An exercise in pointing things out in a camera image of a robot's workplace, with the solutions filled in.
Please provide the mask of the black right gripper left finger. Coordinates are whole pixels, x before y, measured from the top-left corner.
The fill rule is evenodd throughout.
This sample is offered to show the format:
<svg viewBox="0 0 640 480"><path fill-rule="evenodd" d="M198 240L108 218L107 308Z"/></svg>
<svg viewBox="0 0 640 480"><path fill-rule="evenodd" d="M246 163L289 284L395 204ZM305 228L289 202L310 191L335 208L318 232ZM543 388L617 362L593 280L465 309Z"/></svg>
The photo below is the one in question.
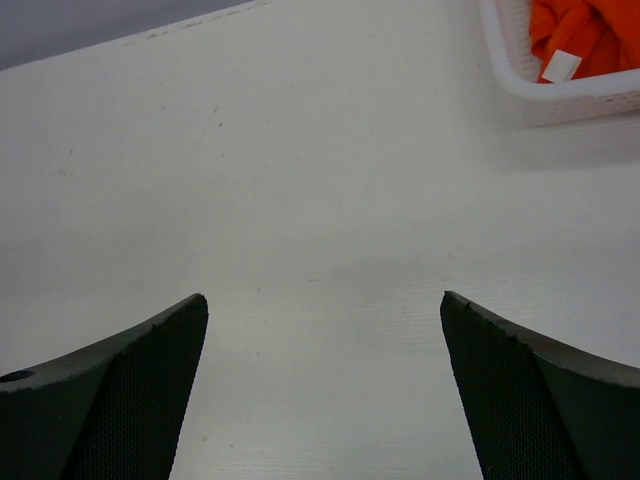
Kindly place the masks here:
<svg viewBox="0 0 640 480"><path fill-rule="evenodd" d="M1 378L4 479L169 478L208 324L194 294Z"/></svg>

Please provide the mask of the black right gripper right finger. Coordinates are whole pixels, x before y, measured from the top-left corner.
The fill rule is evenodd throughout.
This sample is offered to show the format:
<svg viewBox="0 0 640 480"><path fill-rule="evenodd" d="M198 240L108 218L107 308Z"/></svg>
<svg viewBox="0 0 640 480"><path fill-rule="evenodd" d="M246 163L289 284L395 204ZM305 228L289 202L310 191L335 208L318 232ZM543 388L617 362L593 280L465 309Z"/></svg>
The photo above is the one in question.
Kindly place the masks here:
<svg viewBox="0 0 640 480"><path fill-rule="evenodd" d="M639 370L453 291L441 326L486 479L636 479Z"/></svg>

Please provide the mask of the orange t shirt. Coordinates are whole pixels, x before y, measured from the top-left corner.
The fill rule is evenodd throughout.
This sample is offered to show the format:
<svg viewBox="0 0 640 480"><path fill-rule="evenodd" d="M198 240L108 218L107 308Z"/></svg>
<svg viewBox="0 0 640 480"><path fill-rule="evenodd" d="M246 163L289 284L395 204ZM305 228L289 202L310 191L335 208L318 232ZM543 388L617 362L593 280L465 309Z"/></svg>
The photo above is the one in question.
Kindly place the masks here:
<svg viewBox="0 0 640 480"><path fill-rule="evenodd" d="M639 67L639 3L533 1L529 37L542 84L634 70Z"/></svg>

